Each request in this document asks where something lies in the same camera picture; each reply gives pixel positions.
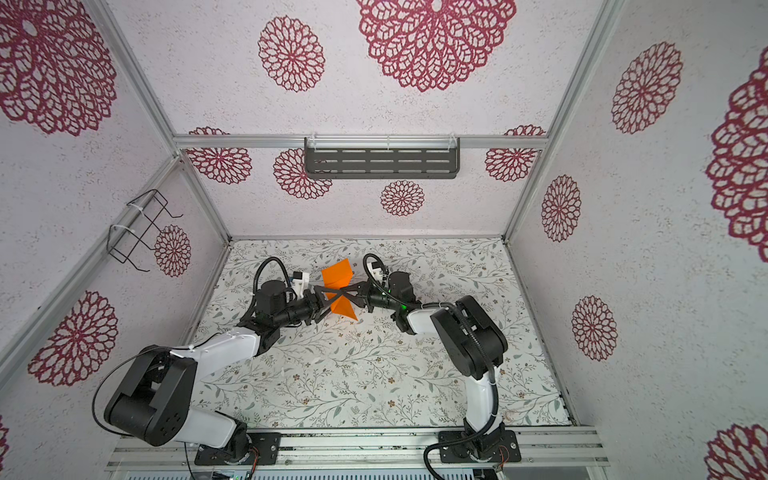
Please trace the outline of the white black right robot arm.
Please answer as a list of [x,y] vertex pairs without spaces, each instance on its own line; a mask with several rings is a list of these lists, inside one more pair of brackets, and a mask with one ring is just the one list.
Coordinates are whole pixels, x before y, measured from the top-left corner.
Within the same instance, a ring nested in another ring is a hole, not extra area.
[[438,337],[454,367],[465,377],[466,434],[482,438],[500,427],[497,377],[508,341],[474,296],[424,303],[417,298],[410,275],[403,271],[382,278],[371,274],[324,296],[331,303],[347,300],[369,311],[388,309],[402,332]]

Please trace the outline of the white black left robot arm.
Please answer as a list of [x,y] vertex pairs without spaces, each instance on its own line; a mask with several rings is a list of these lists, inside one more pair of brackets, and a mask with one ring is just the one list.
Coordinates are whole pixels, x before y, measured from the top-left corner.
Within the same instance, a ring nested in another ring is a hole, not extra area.
[[132,358],[105,407],[105,422],[152,446],[196,443],[242,456],[250,444],[247,425],[193,406],[196,383],[265,353],[283,328],[320,321],[346,296],[345,287],[310,286],[298,295],[286,282],[266,282],[252,292],[248,309],[231,330],[198,345],[151,345]]

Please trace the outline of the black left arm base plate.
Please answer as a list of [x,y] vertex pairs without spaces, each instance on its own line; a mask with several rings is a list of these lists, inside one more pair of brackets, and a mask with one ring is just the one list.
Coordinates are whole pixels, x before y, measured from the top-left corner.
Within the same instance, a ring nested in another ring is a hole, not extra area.
[[275,465],[282,435],[277,432],[242,432],[225,447],[201,446],[195,455],[195,466],[261,466]]

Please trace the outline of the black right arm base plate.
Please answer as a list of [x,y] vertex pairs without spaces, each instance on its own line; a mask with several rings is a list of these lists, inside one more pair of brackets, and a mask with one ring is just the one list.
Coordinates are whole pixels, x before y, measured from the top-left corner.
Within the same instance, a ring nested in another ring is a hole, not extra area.
[[462,443],[440,448],[440,461],[445,464],[457,463],[519,463],[522,460],[519,442],[515,433],[500,425],[490,435],[467,441],[464,431],[441,431],[439,443],[462,440]]

